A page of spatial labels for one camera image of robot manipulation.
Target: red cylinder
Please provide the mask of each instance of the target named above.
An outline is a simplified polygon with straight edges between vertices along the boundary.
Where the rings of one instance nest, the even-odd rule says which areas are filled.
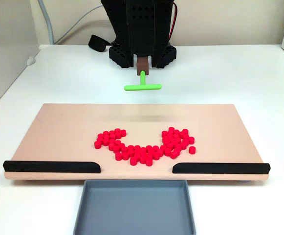
[[[123,160],[128,160],[129,159],[129,153],[123,152],[122,153],[122,158],[123,158]]]
[[[153,158],[146,158],[145,164],[146,164],[146,166],[152,166],[153,165]]]
[[[189,137],[189,144],[194,144],[195,138],[194,137]]]
[[[101,148],[101,143],[100,142],[98,142],[98,141],[96,141],[95,143],[94,143],[94,147],[96,148],[96,149],[99,149],[99,148]]]
[[[109,140],[103,139],[103,146],[108,146],[109,145]]]
[[[166,136],[168,134],[168,131],[163,131],[163,132],[161,132],[161,137],[164,137],[164,136]]]
[[[136,165],[137,164],[137,158],[135,158],[135,157],[130,158],[130,164],[131,165]]]
[[[116,153],[116,160],[117,161],[120,161],[120,160],[122,160],[122,153]]]
[[[115,146],[113,147],[113,152],[114,152],[114,153],[119,153],[119,152],[120,152],[120,147],[119,147],[118,145],[115,145]]]
[[[108,145],[108,149],[109,149],[110,151],[113,151],[113,147],[114,147],[114,143],[110,143],[110,144]]]
[[[121,136],[122,136],[122,137],[124,137],[124,136],[127,135],[127,131],[126,131],[126,130],[121,130],[120,133],[121,133]]]
[[[159,152],[154,152],[154,153],[153,153],[153,159],[156,160],[156,161],[160,159],[160,154],[159,154]]]
[[[196,148],[195,148],[194,146],[191,146],[191,147],[189,148],[189,153],[190,153],[190,154],[195,154],[195,153],[196,153]]]
[[[165,156],[170,156],[170,154],[171,154],[171,149],[170,148],[166,148],[165,150],[164,150],[164,154],[165,154]]]

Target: flat platform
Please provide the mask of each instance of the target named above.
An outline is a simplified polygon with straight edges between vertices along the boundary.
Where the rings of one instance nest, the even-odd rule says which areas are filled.
[[[151,167],[116,161],[107,147],[94,148],[97,134],[126,129],[126,145],[161,145],[170,126],[188,129],[196,154],[183,150]],[[177,163],[257,163],[259,156],[234,105],[44,104],[13,161],[95,162],[101,173],[5,172],[7,179],[266,180],[268,174],[173,174]]]

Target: black edge guard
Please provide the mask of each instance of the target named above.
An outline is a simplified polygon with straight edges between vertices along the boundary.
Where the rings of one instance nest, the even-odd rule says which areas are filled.
[[[269,163],[178,163],[174,174],[268,174]]]
[[[101,173],[94,162],[5,161],[5,172]]]

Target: green t-shaped tool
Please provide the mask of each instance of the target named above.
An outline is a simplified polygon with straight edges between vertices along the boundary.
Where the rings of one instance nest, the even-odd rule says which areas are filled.
[[[144,90],[160,90],[161,84],[147,84],[146,73],[141,71],[141,84],[140,85],[127,85],[124,87],[126,91],[144,91]]]

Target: white table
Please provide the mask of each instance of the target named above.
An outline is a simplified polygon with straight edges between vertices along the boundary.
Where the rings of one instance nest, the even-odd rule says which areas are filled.
[[[121,69],[88,46],[43,47],[0,99],[0,235],[71,235],[82,181],[14,182],[11,159],[43,103],[233,103],[262,159],[266,182],[189,182],[197,235],[284,234],[284,51],[279,45],[178,47],[147,83],[126,92],[134,68]]]

